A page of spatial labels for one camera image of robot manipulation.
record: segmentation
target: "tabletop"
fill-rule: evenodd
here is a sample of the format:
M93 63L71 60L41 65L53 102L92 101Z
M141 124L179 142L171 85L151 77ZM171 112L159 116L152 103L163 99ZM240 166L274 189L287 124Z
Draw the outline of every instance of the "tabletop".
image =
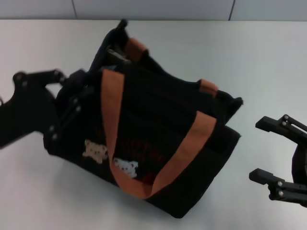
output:
M0 21L0 96L13 74L88 70L118 21ZM256 168L292 181L295 144L255 128L263 116L289 114L307 124L307 23L141 22L128 33L166 71L212 81L244 105L227 124L242 138L202 199L182 219L124 194L63 159L49 156L33 133L0 150L1 230L301 230L307 209L270 201L249 180ZM60 87L50 86L56 95Z

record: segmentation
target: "fabric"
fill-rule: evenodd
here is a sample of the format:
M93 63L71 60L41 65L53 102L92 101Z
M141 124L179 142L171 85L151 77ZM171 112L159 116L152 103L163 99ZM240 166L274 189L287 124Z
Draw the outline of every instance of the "fabric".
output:
M125 49L128 41L130 48ZM108 47L122 54L132 52L126 56L131 62L108 58ZM106 72L112 77L105 77ZM242 105L241 98L206 80L187 82L171 76L124 30L108 34L89 72L80 70L69 77L56 98L59 115L76 95L82 96L81 112L62 121L60 143L48 149L49 154L133 196L140 187L143 193L137 197L175 218L199 201L240 138L225 125ZM200 125L205 120L213 121L210 128ZM189 139L191 130L208 135L198 142Z

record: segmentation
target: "metal screw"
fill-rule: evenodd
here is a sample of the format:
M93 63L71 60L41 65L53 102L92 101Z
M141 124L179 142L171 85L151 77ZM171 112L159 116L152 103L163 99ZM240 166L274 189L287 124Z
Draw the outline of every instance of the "metal screw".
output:
M16 77L16 80L19 81L21 79L21 77L22 77L22 74L18 74L17 77Z
M52 135L52 139L53 139L53 140L58 139L58 135L57 135L56 133L55 133L55 134L53 134L53 135Z

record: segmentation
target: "white wall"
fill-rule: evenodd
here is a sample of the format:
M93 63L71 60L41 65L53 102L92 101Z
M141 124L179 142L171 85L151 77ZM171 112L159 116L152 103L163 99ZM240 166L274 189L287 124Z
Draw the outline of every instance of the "white wall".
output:
M307 21L305 0L236 0L233 21Z
M1 0L0 19L74 19L71 0Z
M74 0L78 19L227 21L233 0Z
M88 69L115 21L0 21L0 95L20 70ZM307 124L307 23L130 22L170 73L205 78L241 96L229 126L242 135L200 202L174 219L88 172L48 156L39 134L0 150L1 230L302 230L307 209L268 199L248 179L256 168L292 181L295 144L256 129L264 115Z

